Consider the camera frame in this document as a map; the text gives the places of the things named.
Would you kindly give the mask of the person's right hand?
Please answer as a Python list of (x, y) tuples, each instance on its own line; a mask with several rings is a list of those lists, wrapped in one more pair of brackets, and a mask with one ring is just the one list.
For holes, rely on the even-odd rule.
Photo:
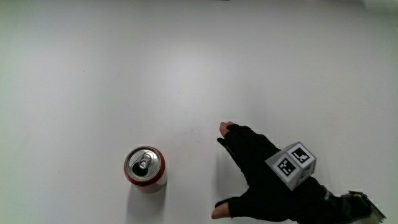
[(316, 179), (309, 178), (303, 187), (293, 192), (265, 163), (279, 152), (267, 137), (232, 122), (222, 122), (220, 133), (222, 137), (218, 142), (231, 155), (249, 188), (239, 197), (219, 201), (212, 219), (249, 217), (270, 222), (332, 222), (333, 209), (323, 199), (326, 190)]

